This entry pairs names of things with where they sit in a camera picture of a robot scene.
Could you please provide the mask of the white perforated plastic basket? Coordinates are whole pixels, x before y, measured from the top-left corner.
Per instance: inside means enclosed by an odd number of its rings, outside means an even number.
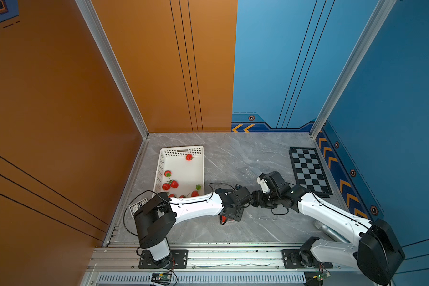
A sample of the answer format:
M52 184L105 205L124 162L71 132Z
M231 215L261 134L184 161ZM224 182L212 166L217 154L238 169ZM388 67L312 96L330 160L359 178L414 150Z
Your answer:
M193 155L193 159L186 160L186 155ZM170 170L172 176L167 178L164 172ZM162 189L162 185L171 180L179 183L178 188L171 188L167 191ZM168 147L160 150L156 177L153 191L155 193L167 192L176 197L190 197L193 191L198 191L199 195L205 195L204 189L204 147L201 145L186 147Z

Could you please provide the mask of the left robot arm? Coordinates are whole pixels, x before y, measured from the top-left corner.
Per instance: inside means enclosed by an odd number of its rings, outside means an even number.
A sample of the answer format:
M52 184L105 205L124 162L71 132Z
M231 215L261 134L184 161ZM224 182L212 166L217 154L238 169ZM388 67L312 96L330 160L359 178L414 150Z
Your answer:
M205 216L240 221L251 201L246 187L219 188L207 195L183 199L158 193L133 214L140 248L151 255L157 267L166 268L172 263L167 235L175 225Z

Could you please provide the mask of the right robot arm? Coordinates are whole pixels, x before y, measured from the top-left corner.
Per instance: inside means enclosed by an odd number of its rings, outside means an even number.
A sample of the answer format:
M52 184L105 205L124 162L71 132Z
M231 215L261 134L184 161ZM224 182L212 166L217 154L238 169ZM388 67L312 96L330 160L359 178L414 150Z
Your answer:
M384 220L371 221L346 212L315 193L284 181L274 171L257 178L261 189L252 194L251 205L268 209L283 206L326 225L343 242L309 238L300 248L300 262L307 268L323 263L344 265L360 270L376 284L387 286L405 260L405 253Z

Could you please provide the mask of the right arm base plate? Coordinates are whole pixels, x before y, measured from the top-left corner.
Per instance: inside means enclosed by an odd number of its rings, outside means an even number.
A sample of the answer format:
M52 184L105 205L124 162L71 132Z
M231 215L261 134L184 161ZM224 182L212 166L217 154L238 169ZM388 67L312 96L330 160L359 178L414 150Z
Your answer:
M318 262L311 253L301 252L298 249L281 250L282 261L286 269L332 269L333 264L330 262Z

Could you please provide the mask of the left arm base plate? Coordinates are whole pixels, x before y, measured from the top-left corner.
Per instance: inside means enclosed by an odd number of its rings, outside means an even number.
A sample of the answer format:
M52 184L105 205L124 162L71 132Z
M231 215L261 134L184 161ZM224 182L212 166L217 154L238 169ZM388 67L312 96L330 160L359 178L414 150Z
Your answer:
M188 262L188 250L173 249L170 255L162 260L154 260L149 250L143 250L140 254L139 269L186 269Z

